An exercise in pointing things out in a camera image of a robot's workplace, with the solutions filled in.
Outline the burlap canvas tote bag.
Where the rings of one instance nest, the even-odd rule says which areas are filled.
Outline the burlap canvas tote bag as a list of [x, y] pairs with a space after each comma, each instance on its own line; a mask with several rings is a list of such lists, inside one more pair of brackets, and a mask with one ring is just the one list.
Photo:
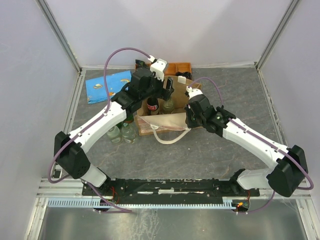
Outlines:
[[[172, 80], [172, 88], [174, 89], [171, 94], [171, 99], [165, 101], [158, 99], [158, 110], [151, 113], [148, 109], [147, 101], [142, 102], [142, 107], [137, 111], [134, 116], [134, 122], [138, 128], [140, 136], [154, 135], [155, 138], [163, 144], [173, 144], [184, 137], [189, 129], [186, 124], [186, 112], [184, 107], [187, 105], [189, 98], [185, 92], [187, 86], [192, 81], [184, 76], [166, 76], [164, 85], [167, 80]], [[160, 133], [179, 131], [181, 132], [174, 140], [161, 140], [158, 137]]]

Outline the green glass beverage bottle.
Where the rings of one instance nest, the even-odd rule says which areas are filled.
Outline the green glass beverage bottle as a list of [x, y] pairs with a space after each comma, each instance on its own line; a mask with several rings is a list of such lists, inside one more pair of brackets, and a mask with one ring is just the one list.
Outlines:
[[131, 124], [133, 121], [134, 121], [134, 115], [129, 114], [123, 122], [126, 124]]

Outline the clear soda water bottle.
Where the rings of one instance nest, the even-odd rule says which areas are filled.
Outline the clear soda water bottle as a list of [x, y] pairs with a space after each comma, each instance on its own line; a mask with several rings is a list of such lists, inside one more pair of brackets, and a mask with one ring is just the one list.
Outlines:
[[137, 134], [135, 129], [131, 124], [127, 122], [122, 123], [121, 134], [126, 143], [133, 144], [137, 139]]

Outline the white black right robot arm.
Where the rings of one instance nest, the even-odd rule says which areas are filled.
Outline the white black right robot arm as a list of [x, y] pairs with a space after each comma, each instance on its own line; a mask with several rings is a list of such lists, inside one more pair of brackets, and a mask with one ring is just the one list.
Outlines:
[[258, 157], [266, 168], [241, 170], [229, 183], [231, 193], [242, 195], [251, 189], [272, 189], [283, 197], [290, 197], [304, 179], [309, 180], [304, 150], [298, 145], [288, 147], [277, 143], [244, 124], [223, 105], [214, 107], [198, 88], [185, 87], [185, 123], [189, 129], [202, 127], [243, 147]]

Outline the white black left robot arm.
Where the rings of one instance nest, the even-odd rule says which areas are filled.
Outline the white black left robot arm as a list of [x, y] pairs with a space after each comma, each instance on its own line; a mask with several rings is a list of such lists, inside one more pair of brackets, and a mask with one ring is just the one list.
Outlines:
[[154, 97], [167, 100], [173, 90], [172, 83], [164, 84], [165, 72], [155, 68], [139, 68], [131, 75], [105, 108], [76, 130], [55, 136], [54, 161], [73, 179], [81, 179], [93, 185], [99, 195], [106, 195], [111, 189], [110, 178], [94, 166], [87, 152], [104, 134], [123, 122], [142, 107], [144, 100]]

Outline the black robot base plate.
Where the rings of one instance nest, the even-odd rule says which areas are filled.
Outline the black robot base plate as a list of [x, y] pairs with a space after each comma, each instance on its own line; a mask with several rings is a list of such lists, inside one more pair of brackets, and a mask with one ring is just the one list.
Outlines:
[[104, 183], [97, 191], [115, 197], [119, 204], [178, 205], [221, 204], [223, 197], [259, 197], [259, 189], [245, 190], [235, 180], [210, 179], [124, 179]]

